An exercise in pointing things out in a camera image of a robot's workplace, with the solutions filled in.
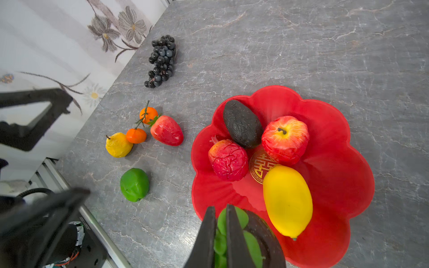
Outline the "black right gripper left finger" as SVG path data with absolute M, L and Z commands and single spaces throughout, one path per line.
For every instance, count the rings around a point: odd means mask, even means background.
M 217 220 L 215 207 L 208 207 L 191 254 L 184 268 L 214 268 L 214 241 Z

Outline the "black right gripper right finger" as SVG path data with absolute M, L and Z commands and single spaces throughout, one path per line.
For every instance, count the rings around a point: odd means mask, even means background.
M 256 268 L 248 250 L 236 209 L 230 204 L 226 207 L 226 223 L 228 267 Z

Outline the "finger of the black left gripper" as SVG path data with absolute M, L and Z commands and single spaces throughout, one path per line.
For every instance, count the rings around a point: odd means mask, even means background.
M 1 267 L 65 268 L 79 256 L 85 230 L 74 218 L 90 191 L 44 193 L 33 204 L 1 213 Z
M 72 101 L 73 97 L 60 88 L 1 93 L 1 108 L 50 102 L 50 106 L 27 125 L 2 121 L 1 144 L 31 151 L 62 114 L 70 114 L 68 107 Z

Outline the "dark brown avocado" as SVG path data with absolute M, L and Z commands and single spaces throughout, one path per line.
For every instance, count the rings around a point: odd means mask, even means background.
M 257 268 L 285 268 L 283 250 L 267 223 L 257 214 L 236 208 L 236 213 L 254 265 Z M 214 238 L 214 267 L 226 268 L 227 264 L 226 210 L 217 219 Z

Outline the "yellow lemon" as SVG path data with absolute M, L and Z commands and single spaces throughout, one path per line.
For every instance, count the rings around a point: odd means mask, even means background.
M 263 197 L 276 230 L 298 239 L 313 216 L 312 195 L 303 176 L 291 167 L 274 166 L 264 178 Z
M 112 136 L 106 135 L 106 138 L 106 150 L 115 158 L 125 157 L 134 146 L 134 144 L 127 140 L 126 135 L 121 132 L 115 133 Z

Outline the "dark red wrinkled fruit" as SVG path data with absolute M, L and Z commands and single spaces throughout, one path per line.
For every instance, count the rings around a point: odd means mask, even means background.
M 241 180 L 248 172 L 248 155 L 244 148 L 232 140 L 219 140 L 212 137 L 213 146 L 208 158 L 214 173 L 222 180 L 234 182 Z

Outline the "green lime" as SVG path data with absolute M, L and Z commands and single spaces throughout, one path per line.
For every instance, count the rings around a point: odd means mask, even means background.
M 131 168 L 120 179 L 121 192 L 131 202 L 138 202 L 145 198 L 149 188 L 149 177 L 142 169 Z

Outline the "red apple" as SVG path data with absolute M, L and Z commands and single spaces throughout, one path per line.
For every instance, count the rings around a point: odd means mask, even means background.
M 261 141 L 266 153 L 282 165 L 297 164 L 309 143 L 307 125 L 293 116 L 283 116 L 270 122 Z

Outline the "red flower-shaped plate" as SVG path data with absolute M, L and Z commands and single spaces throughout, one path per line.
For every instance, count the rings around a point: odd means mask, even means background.
M 294 169 L 305 179 L 313 200 L 313 216 L 296 240 L 276 233 L 287 262 L 300 268 L 329 268 L 345 255 L 350 242 L 350 219 L 365 211 L 374 195 L 374 176 L 364 157 L 350 145 L 350 127 L 343 114 L 328 103 L 301 96 L 283 86 L 268 86 L 251 96 L 236 96 L 263 126 L 281 116 L 304 122 L 310 140 Z M 199 218 L 206 209 L 221 212 L 228 204 L 252 211 L 269 222 L 263 198 L 262 178 L 274 163 L 261 159 L 263 148 L 247 151 L 249 172 L 228 182 L 214 172 L 208 158 L 212 138 L 229 138 L 223 121 L 224 105 L 212 122 L 195 138 L 191 161 L 196 176 L 192 203 Z

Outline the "black avocado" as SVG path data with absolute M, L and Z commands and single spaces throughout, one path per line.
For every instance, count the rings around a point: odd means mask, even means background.
M 261 144 L 262 124 L 241 102 L 228 101 L 223 110 L 223 120 L 231 138 L 241 147 L 254 149 Z

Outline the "red strawberry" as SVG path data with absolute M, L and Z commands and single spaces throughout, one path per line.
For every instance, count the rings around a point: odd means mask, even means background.
M 152 137 L 162 144 L 179 146 L 184 140 L 180 125 L 169 116 L 156 116 L 149 126 Z

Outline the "orange tangerine lower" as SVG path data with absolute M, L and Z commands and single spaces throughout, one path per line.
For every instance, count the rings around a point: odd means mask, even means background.
M 140 144 L 145 142 L 147 134 L 144 130 L 140 128 L 131 128 L 126 133 L 126 139 L 132 144 Z

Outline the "orange tangerine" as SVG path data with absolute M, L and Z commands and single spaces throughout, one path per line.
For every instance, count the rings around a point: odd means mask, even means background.
M 149 125 L 157 116 L 159 116 L 157 110 L 153 107 L 148 107 L 140 111 L 139 119 L 143 124 Z
M 126 133 L 126 139 L 132 144 L 140 144 L 145 142 L 147 134 L 144 130 L 140 128 L 131 128 Z

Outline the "orange tangerine upper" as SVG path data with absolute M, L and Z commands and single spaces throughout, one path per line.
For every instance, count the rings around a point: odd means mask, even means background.
M 148 107 L 140 111 L 139 119 L 143 124 L 149 125 L 157 116 L 159 116 L 157 110 L 153 107 Z

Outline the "black grape bunch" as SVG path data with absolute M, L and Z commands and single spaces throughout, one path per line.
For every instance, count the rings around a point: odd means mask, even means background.
M 172 35 L 163 35 L 161 38 L 153 40 L 151 44 L 153 52 L 148 61 L 153 65 L 153 69 L 148 71 L 148 80 L 144 81 L 144 86 L 153 89 L 160 87 L 174 75 L 178 48 Z

